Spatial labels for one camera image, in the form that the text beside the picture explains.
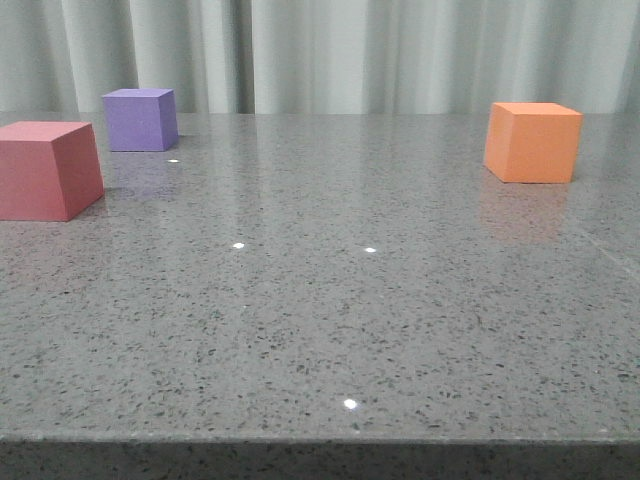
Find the orange foam cube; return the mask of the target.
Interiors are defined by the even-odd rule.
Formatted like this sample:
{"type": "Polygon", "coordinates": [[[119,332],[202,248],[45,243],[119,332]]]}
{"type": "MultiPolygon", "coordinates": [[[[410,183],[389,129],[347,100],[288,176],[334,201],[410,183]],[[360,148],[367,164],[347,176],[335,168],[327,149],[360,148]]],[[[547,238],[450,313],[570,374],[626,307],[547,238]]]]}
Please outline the orange foam cube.
{"type": "Polygon", "coordinates": [[[556,103],[495,102],[484,166],[505,183],[568,183],[582,122],[582,113],[556,103]]]}

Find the purple foam cube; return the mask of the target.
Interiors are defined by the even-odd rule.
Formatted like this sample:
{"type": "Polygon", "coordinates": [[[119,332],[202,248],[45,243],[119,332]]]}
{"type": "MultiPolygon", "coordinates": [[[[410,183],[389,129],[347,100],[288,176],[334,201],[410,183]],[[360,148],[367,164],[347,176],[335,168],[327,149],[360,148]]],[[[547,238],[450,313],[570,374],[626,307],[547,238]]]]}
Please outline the purple foam cube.
{"type": "Polygon", "coordinates": [[[102,100],[112,151],[166,151],[178,142],[173,89],[119,89],[102,100]]]}

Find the red foam cube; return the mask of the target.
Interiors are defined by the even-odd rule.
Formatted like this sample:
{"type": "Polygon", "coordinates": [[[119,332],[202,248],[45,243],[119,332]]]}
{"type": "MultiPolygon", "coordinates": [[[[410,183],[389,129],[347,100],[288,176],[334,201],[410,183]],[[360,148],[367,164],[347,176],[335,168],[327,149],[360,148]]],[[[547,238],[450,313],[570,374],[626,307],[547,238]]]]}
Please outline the red foam cube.
{"type": "Polygon", "coordinates": [[[89,122],[19,121],[1,128],[1,218],[69,221],[104,195],[89,122]]]}

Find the pale green curtain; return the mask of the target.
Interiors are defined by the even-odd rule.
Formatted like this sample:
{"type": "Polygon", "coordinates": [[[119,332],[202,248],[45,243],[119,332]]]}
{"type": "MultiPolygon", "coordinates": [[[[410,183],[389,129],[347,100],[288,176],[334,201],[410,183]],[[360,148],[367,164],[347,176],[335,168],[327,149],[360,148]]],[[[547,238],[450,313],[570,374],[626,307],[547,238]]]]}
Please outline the pale green curtain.
{"type": "Polygon", "coordinates": [[[94,112],[164,87],[182,112],[639,108],[635,1],[5,1],[1,107],[94,112]]]}

